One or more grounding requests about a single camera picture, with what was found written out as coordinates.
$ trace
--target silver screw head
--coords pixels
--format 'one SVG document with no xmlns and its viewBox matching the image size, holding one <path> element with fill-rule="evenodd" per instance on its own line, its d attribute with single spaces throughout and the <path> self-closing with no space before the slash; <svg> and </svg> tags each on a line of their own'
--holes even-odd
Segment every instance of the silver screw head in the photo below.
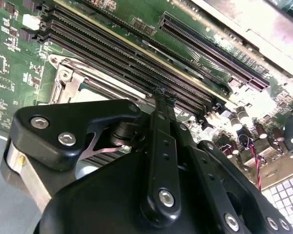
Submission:
<svg viewBox="0 0 293 234">
<path fill-rule="evenodd" d="M 167 207 L 172 207 L 175 203 L 173 195 L 165 189 L 162 189 L 159 192 L 159 198 L 160 201 Z"/>
<path fill-rule="evenodd" d="M 75 145 L 76 143 L 75 136 L 68 132 L 59 134 L 58 140 L 62 145 L 65 145 L 65 146 L 72 146 L 72 145 Z"/>
<path fill-rule="evenodd" d="M 272 218 L 267 217 L 267 221 L 273 229 L 275 229 L 276 231 L 278 230 L 278 225 L 276 224 L 276 222 Z"/>
<path fill-rule="evenodd" d="M 69 73 L 66 70 L 60 71 L 59 76 L 62 80 L 69 80 L 70 79 Z"/>
<path fill-rule="evenodd" d="M 51 62 L 52 63 L 58 63 L 58 59 L 56 57 L 51 57 Z"/>
<path fill-rule="evenodd" d="M 213 149 L 214 149 L 213 145 L 210 144 L 210 143 L 207 143 L 207 147 L 208 147 L 210 150 L 213 150 Z"/>
<path fill-rule="evenodd" d="M 136 105 L 130 104 L 129 105 L 129 109 L 133 112 L 137 112 L 138 111 L 138 107 Z"/>
<path fill-rule="evenodd" d="M 287 224 L 283 219 L 280 218 L 279 221 L 280 221 L 280 223 L 281 223 L 281 226 L 282 226 L 285 230 L 287 230 L 287 231 L 290 230 L 290 227 L 288 226 L 288 224 Z"/>
<path fill-rule="evenodd" d="M 239 224 L 236 221 L 236 219 L 230 215 L 229 213 L 225 213 L 225 221 L 228 224 L 228 226 L 235 232 L 239 230 Z"/>
<path fill-rule="evenodd" d="M 33 117 L 30 120 L 31 126 L 38 129 L 45 129 L 49 126 L 49 121 L 43 117 Z"/>
<path fill-rule="evenodd" d="M 180 124 L 180 128 L 181 128 L 182 130 L 184 130 L 184 131 L 187 130 L 187 127 L 186 127 L 185 125 L 183 125 L 183 124 Z"/>
<path fill-rule="evenodd" d="M 165 117 L 161 113 L 158 114 L 158 117 L 161 119 L 165 119 Z"/>
</svg>

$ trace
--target electrolytic capacitor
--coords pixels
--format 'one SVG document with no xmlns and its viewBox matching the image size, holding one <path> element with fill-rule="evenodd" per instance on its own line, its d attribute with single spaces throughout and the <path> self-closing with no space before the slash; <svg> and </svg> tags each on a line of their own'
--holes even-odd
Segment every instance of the electrolytic capacitor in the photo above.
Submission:
<svg viewBox="0 0 293 234">
<path fill-rule="evenodd" d="M 235 140 L 232 140 L 230 142 L 230 145 L 231 145 L 231 151 L 232 151 L 232 153 L 234 155 L 239 154 L 239 148 L 238 148 L 238 145 L 237 145 L 236 141 Z"/>
<path fill-rule="evenodd" d="M 273 128 L 272 135 L 276 141 L 284 141 L 283 133 L 280 128 L 278 127 Z"/>
<path fill-rule="evenodd" d="M 240 111 L 238 112 L 238 118 L 242 124 L 251 126 L 253 124 L 252 119 L 249 117 L 244 107 L 239 107 Z"/>
<path fill-rule="evenodd" d="M 267 133 L 266 133 L 265 128 L 262 124 L 260 124 L 260 123 L 256 124 L 255 129 L 257 131 L 259 138 L 265 139 L 267 137 Z"/>
<path fill-rule="evenodd" d="M 232 117 L 230 118 L 230 123 L 235 131 L 241 130 L 242 124 L 236 114 L 232 115 Z"/>
<path fill-rule="evenodd" d="M 226 151 L 224 151 L 224 154 L 227 156 L 227 158 L 232 158 L 233 157 L 233 154 L 232 154 L 232 151 L 231 149 L 227 149 Z"/>
</svg>

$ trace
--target black plastic mount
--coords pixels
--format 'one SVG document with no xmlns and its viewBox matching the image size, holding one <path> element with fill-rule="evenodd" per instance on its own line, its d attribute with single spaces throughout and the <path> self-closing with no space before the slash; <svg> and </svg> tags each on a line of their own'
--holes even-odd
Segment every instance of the black plastic mount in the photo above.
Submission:
<svg viewBox="0 0 293 234">
<path fill-rule="evenodd" d="M 34 128 L 30 120 L 37 116 L 49 126 Z M 122 130 L 106 134 L 111 129 L 115 133 L 116 126 Z M 74 134 L 76 143 L 60 144 L 62 132 Z M 135 135 L 124 141 L 130 142 L 131 153 L 56 193 L 37 233 L 293 233 L 287 220 L 213 143 L 195 144 L 190 131 L 177 122 L 173 103 L 167 104 L 160 94 L 149 117 L 128 100 L 22 108 L 14 116 L 10 137 L 28 157 L 62 171 L 74 168 L 87 147 L 86 134 L 93 132 L 98 142 Z M 161 191 L 171 195 L 167 201 Z"/>
</svg>

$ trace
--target motherboard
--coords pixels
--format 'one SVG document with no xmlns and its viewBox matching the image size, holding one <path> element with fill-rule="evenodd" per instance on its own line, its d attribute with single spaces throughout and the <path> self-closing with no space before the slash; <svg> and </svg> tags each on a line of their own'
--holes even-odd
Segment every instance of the motherboard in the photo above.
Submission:
<svg viewBox="0 0 293 234">
<path fill-rule="evenodd" d="M 248 167 L 241 135 L 282 156 L 293 74 L 194 2 L 0 0 L 0 129 L 30 105 L 127 98 L 151 112 L 161 89 L 196 142 L 234 146 Z M 293 19 L 293 0 L 270 2 Z"/>
</svg>

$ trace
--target black bracket arm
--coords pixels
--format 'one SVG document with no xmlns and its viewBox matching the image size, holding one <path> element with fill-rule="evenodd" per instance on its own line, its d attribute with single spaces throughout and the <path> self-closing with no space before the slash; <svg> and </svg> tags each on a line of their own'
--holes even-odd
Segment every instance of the black bracket arm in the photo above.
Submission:
<svg viewBox="0 0 293 234">
<path fill-rule="evenodd" d="M 141 210 L 154 226 L 165 227 L 178 219 L 181 199 L 176 141 L 170 135 L 164 96 L 156 95 L 156 110 L 150 120 Z"/>
<path fill-rule="evenodd" d="M 18 150 L 45 166 L 69 170 L 85 150 L 86 134 L 101 133 L 113 123 L 140 115 L 128 100 L 25 107 L 15 113 L 10 137 Z"/>
<path fill-rule="evenodd" d="M 251 233 L 293 233 L 293 228 L 281 213 L 213 143 L 202 140 L 198 148 L 204 151 L 206 156 L 208 155 L 205 159 L 214 165 L 218 180 L 222 181 L 220 186 L 227 192 L 229 202 L 236 210 L 235 213 L 244 220 Z"/>
</svg>

